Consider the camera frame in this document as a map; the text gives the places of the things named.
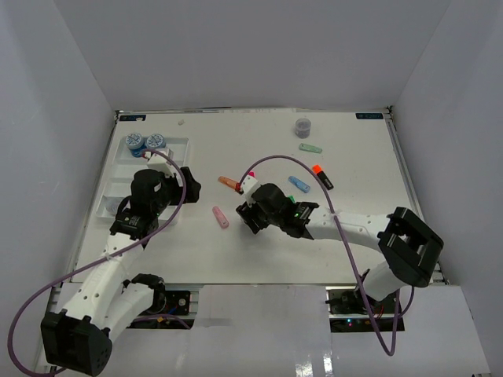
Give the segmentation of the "blue lidded jar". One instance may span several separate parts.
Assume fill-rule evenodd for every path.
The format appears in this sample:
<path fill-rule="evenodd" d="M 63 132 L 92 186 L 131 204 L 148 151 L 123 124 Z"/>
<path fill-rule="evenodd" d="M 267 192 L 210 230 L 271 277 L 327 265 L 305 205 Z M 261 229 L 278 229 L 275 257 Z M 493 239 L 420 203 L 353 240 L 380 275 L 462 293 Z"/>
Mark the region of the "blue lidded jar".
<path fill-rule="evenodd" d="M 130 154 L 135 158 L 143 156 L 145 146 L 145 138 L 138 132 L 133 132 L 125 136 L 125 145 L 130 151 Z"/>
<path fill-rule="evenodd" d="M 162 134 L 152 134 L 145 140 L 145 147 L 150 150 L 160 150 L 164 155 L 170 154 L 170 149 L 167 147 L 167 142 Z"/>

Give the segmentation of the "clear jar of clips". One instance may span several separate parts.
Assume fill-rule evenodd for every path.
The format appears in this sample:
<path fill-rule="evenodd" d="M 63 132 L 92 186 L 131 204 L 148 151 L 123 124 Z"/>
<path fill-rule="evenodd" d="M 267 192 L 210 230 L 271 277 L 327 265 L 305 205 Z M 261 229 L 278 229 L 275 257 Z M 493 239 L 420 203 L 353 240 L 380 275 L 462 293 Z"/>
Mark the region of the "clear jar of clips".
<path fill-rule="evenodd" d="M 121 200 L 120 199 L 107 199 L 105 202 L 105 210 L 110 215 L 116 215 Z"/>

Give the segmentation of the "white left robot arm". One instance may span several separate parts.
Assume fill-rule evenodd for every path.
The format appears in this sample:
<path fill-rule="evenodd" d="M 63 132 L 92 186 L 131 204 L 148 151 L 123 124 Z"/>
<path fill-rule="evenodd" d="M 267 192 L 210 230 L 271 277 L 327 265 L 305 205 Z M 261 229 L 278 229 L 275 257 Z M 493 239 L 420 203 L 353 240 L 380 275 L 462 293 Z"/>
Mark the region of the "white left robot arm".
<path fill-rule="evenodd" d="M 158 229 L 167 207 L 195 203 L 201 185 L 188 167 L 143 169 L 134 174 L 130 195 L 116 212 L 101 263 L 90 268 L 79 290 L 57 313 L 41 322 L 46 359 L 56 366 L 98 376 L 114 341 L 141 313 L 166 304 L 163 279 L 152 274 L 127 278 L 133 263 Z"/>

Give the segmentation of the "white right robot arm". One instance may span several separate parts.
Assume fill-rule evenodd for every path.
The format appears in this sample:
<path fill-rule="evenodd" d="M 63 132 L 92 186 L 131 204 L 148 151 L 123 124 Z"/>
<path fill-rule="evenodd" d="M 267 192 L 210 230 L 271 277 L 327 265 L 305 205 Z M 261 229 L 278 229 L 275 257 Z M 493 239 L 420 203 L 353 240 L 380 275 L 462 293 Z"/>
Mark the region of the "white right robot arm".
<path fill-rule="evenodd" d="M 430 284 L 443 240 L 414 212 L 396 207 L 391 214 L 331 212 L 312 202 L 292 202 L 275 184 L 249 177 L 240 185 L 245 198 L 237 213 L 253 233 L 270 225 L 292 238 L 337 240 L 381 253 L 384 261 L 365 273 L 355 305 L 373 313 L 384 299 L 405 286 Z"/>

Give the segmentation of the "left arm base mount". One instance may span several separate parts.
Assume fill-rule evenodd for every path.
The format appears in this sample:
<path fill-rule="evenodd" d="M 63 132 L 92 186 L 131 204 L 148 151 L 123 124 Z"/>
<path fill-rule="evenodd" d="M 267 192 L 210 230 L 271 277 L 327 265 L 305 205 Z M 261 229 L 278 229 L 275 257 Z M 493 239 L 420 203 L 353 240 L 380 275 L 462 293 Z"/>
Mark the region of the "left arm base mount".
<path fill-rule="evenodd" d="M 143 284 L 153 291 L 152 305 L 141 312 L 130 328 L 150 330 L 189 330 L 194 319 L 189 319 L 190 291 L 168 289 L 163 278 L 140 273 L 132 284 Z"/>

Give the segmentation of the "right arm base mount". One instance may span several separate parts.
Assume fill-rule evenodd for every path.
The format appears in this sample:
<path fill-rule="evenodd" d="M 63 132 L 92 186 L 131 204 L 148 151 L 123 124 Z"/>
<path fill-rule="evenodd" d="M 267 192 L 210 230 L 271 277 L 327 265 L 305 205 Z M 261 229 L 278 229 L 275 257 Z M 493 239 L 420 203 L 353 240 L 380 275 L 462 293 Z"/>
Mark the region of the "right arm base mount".
<path fill-rule="evenodd" d="M 380 302 L 369 299 L 374 320 L 380 331 L 392 332 L 396 302 L 394 294 L 388 295 Z M 329 326 L 333 334 L 374 332 L 360 292 L 354 288 L 328 289 L 325 304 L 328 306 Z"/>

